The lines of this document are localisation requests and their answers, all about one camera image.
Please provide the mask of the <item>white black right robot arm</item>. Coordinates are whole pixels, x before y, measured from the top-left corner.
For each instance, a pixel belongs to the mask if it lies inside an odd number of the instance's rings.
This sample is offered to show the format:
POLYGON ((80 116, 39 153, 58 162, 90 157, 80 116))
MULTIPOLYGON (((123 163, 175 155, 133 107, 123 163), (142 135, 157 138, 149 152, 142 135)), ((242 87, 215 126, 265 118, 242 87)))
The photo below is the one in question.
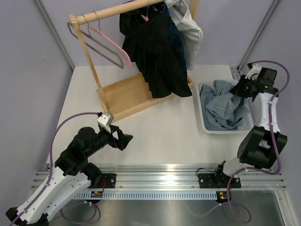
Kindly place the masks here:
POLYGON ((257 111, 255 125, 241 142, 237 156, 217 166, 213 179, 218 187, 233 183, 234 176, 244 170, 271 168, 287 143, 277 124, 278 89, 273 86, 277 71, 255 63, 248 67, 249 72, 230 92, 252 99, 257 111))

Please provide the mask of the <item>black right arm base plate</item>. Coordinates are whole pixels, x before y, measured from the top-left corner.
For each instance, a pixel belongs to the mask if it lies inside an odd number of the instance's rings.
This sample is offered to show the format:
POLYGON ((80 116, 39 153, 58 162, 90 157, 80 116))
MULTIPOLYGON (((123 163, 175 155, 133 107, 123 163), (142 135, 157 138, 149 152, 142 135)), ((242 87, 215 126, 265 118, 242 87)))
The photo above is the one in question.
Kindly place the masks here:
MULTIPOLYGON (((216 179, 214 173, 200 173, 198 174, 198 182, 200 188, 227 188, 230 177, 222 176, 216 179)), ((239 178, 232 179, 229 188, 241 188, 239 178)))

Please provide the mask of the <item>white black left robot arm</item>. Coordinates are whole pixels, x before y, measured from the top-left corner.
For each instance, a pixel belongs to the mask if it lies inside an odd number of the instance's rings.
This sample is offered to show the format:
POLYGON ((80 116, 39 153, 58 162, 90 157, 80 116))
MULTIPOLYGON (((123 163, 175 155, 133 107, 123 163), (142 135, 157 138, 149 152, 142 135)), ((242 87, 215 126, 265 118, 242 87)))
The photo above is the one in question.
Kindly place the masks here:
POLYGON ((55 161, 49 174, 34 194, 19 207, 9 208, 6 216, 17 226, 47 226, 71 199, 87 188, 105 188, 101 170, 88 158, 109 145, 124 150, 133 139, 118 126, 110 131, 83 127, 55 161))

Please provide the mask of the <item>black garment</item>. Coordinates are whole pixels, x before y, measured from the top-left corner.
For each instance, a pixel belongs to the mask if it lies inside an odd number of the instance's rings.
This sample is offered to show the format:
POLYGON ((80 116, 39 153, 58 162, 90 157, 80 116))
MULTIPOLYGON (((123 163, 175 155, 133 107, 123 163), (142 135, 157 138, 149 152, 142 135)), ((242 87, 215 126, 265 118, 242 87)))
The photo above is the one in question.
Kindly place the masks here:
POLYGON ((142 73, 153 98, 171 94, 190 97, 188 78, 173 73, 164 56, 160 16, 163 3, 150 5, 148 22, 141 17, 143 8, 120 14, 119 30, 125 36, 122 48, 142 73))

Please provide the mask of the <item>pink hanger with black garment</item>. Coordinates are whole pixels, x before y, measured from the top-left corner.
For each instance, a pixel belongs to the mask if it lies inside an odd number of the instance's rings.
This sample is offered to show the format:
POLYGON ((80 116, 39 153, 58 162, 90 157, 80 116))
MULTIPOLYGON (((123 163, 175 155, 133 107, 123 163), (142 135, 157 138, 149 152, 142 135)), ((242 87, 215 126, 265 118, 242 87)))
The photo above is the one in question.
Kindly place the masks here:
POLYGON ((149 21, 149 8, 150 8, 150 0, 147 0, 147 5, 143 7, 145 13, 141 14, 141 17, 148 22, 149 21))

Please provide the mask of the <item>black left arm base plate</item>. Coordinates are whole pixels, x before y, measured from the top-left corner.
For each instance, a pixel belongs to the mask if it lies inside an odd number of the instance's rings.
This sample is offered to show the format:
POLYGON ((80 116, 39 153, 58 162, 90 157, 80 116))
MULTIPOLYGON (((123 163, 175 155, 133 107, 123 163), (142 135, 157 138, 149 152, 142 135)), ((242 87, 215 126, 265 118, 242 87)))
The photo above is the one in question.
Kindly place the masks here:
POLYGON ((113 189, 116 185, 116 177, 115 173, 103 173, 101 180, 105 189, 113 189))

